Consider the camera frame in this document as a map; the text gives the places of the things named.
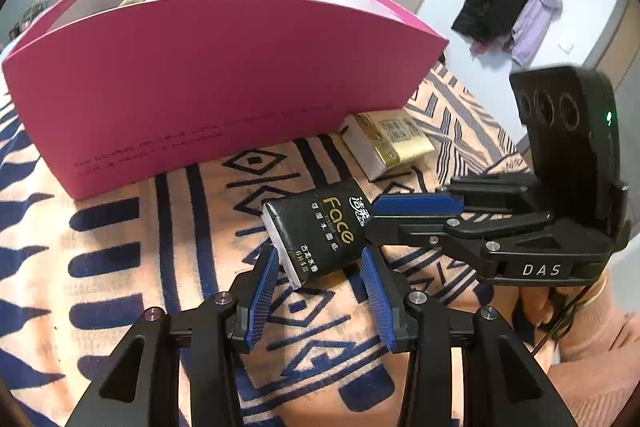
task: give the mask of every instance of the light switch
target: light switch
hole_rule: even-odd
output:
[[[569,37],[562,35],[560,37],[560,42],[558,42],[558,46],[560,46],[560,49],[568,55],[574,48],[574,43],[569,40]]]

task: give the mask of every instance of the bed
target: bed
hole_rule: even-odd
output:
[[[75,202],[39,158],[9,95],[0,97],[0,377],[33,424],[64,425],[100,361],[143,309],[196,307],[251,269],[268,241],[264,198],[354,176],[372,199],[433,190],[453,175],[526,169],[504,130],[443,65],[433,67],[406,108],[437,154],[375,183],[332,134],[239,152]],[[459,309],[512,309],[518,298],[516,288],[479,284],[470,267],[439,249],[385,254],[414,288]],[[236,374],[245,423],[394,425],[407,359],[380,343],[358,265],[296,292],[279,277],[263,338]],[[190,418],[189,373],[185,354],[181,425]],[[461,392],[454,389],[457,419]]]

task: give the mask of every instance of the pink paper box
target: pink paper box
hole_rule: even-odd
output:
[[[83,199],[402,107],[446,39],[390,0],[60,0],[3,69]]]

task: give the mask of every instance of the cable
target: cable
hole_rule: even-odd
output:
[[[536,347],[533,348],[532,351],[532,355],[535,357],[536,353],[540,351],[540,349],[542,349],[542,346],[544,346],[546,344],[546,341],[548,341],[551,336],[556,333],[556,331],[559,330],[559,328],[562,326],[562,323],[564,322],[564,320],[567,318],[566,314],[567,311],[569,311],[569,309],[571,309],[572,306],[574,306],[575,304],[577,304],[577,302],[582,299],[587,292],[591,289],[592,285],[589,286],[585,286],[584,288],[582,288],[582,290],[580,290],[580,293],[578,293],[577,296],[575,296],[574,299],[572,299],[571,302],[569,302],[569,304],[567,304],[562,311],[560,312],[560,314],[558,315],[558,318],[556,319],[556,321],[554,322],[554,325],[551,326],[551,329],[549,331],[546,332],[546,335],[542,338],[541,341],[539,341],[538,345]],[[571,328],[571,325],[573,325],[573,321],[574,321],[574,312],[572,311],[571,316],[570,316],[570,323],[569,323],[569,328]],[[569,331],[565,331],[564,334],[562,335],[563,337],[568,333]]]
[[[571,328],[574,327],[574,317],[575,317],[575,308],[574,311],[571,313],[571,316],[569,317],[569,325],[566,327],[566,329],[562,330],[561,333],[558,335],[558,337],[556,338],[556,342],[560,342],[562,339],[564,339],[564,337],[569,333],[569,331],[571,331]]]

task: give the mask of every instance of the sleeve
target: sleeve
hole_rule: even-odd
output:
[[[610,285],[575,315],[548,375],[580,427],[609,426],[640,380],[640,315],[623,314]]]
[[[482,44],[489,44],[492,38],[486,27],[486,12],[490,4],[491,0],[465,0],[451,29]]]

